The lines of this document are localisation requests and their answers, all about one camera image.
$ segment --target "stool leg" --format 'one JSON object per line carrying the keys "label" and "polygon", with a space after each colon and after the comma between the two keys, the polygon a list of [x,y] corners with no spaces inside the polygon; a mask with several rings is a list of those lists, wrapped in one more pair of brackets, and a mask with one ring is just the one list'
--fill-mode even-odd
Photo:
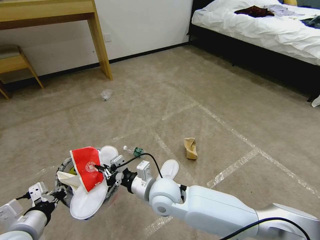
{"label": "stool leg", "polygon": [[6,98],[6,99],[10,99],[10,94],[9,94],[9,92],[4,88],[4,85],[3,85],[3,83],[0,81],[0,92],[4,95],[4,97]]}
{"label": "stool leg", "polygon": [[34,71],[33,67],[31,66],[31,64],[29,63],[27,57],[23,54],[23,52],[20,53],[21,57],[24,59],[24,61],[26,62],[26,65],[28,66],[30,72],[32,73],[32,75],[35,77],[35,79],[37,80],[37,82],[39,83],[40,87],[43,89],[44,86],[42,85],[42,82],[39,80],[36,72]]}

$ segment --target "crumpled plastic bag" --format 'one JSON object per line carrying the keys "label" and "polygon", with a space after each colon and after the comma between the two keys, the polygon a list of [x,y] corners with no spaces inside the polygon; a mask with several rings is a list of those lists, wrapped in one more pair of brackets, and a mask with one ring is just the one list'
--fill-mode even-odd
{"label": "crumpled plastic bag", "polygon": [[111,97],[111,94],[112,94],[112,90],[106,89],[106,90],[102,91],[101,96],[105,101],[107,101]]}

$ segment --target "wooden desk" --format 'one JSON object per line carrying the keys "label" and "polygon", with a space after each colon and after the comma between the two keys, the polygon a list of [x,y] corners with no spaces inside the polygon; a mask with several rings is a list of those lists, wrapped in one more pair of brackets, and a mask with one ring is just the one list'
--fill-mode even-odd
{"label": "wooden desk", "polygon": [[94,0],[0,0],[0,30],[87,20],[101,70],[112,80]]}

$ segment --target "black baseboard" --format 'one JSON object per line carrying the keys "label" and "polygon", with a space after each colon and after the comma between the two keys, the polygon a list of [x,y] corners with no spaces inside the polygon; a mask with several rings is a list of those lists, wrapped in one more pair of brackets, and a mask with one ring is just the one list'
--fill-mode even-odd
{"label": "black baseboard", "polygon": [[[144,55],[148,55],[148,54],[152,54],[152,53],[156,53],[156,52],[161,52],[161,51],[165,51],[168,49],[185,46],[188,44],[189,44],[189,42],[185,42],[185,43],[180,43],[180,44],[176,44],[176,45],[172,45],[172,46],[168,46],[168,47],[158,48],[158,49],[154,49],[154,50],[150,50],[150,51],[146,51],[146,52],[142,52],[142,53],[136,53],[136,54],[132,54],[132,55],[125,56],[125,57],[115,58],[115,59],[109,60],[109,63],[110,64],[116,63],[116,62],[120,62],[120,61],[127,60],[130,58],[135,58],[135,57],[140,57],[140,56],[144,56]],[[62,75],[70,74],[70,73],[74,73],[74,72],[79,72],[82,70],[95,68],[95,67],[99,67],[99,66],[100,66],[100,64],[97,62],[97,63],[92,63],[89,65],[71,68],[71,69],[67,69],[67,70],[63,70],[63,71],[59,71],[59,72],[44,74],[44,75],[41,75],[38,77],[40,80],[46,80],[49,78],[58,77],[58,76],[62,76]],[[5,84],[5,86],[10,90],[10,89],[15,89],[15,88],[25,87],[25,86],[28,86],[28,85],[34,84],[34,83],[35,83],[34,78],[27,78],[27,79],[15,81],[15,82],[7,83],[7,84]]]}

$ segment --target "printed logo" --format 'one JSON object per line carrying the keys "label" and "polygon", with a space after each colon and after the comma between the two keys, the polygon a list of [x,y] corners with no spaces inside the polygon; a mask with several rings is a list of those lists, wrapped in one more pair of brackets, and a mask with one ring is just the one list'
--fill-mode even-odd
{"label": "printed logo", "polygon": [[95,171],[96,171],[96,168],[95,168],[94,165],[96,165],[95,162],[88,162],[88,163],[86,164],[86,170],[87,170],[87,172],[95,172]]}

